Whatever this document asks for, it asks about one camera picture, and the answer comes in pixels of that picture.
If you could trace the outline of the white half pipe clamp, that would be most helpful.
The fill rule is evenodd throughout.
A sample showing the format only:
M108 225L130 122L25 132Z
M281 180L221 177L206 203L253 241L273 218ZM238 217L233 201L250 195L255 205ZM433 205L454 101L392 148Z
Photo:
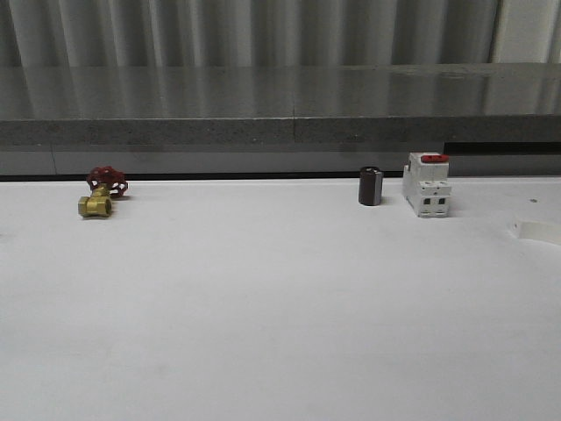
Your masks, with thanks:
M518 239L531 239L561 245L561 226L541 221L516 220L512 232Z

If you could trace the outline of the grey stone counter ledge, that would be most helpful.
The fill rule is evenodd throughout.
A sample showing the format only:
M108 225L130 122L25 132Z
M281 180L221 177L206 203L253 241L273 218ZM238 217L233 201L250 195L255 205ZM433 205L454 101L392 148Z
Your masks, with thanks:
M558 175L560 68L436 64L1 71L1 176Z

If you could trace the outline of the grey pleated curtain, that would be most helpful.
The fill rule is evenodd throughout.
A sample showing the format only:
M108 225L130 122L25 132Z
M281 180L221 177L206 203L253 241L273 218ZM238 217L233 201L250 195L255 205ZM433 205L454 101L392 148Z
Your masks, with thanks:
M497 1L4 1L5 66L490 61Z

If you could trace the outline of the brass valve red handwheel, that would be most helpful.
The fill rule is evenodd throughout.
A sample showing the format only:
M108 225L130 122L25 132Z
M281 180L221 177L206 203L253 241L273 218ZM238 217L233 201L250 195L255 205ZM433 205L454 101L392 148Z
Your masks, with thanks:
M78 214L83 218L107 218L112 212L112 200L121 198L128 189L125 174L111 166L92 168L87 176L91 190L77 204Z

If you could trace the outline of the white circuit breaker red switch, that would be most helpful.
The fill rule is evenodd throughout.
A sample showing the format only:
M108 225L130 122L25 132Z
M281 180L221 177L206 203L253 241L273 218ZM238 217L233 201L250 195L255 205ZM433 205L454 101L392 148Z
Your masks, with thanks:
M402 194L419 218L445 218L451 203L449 156L410 153L403 169Z

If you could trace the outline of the dark brown cylindrical capacitor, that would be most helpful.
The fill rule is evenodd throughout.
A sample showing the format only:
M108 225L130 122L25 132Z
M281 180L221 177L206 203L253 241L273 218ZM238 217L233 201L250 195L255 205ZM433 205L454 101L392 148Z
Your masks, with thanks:
M377 167L362 167L359 171L359 203L378 206L382 199L384 173Z

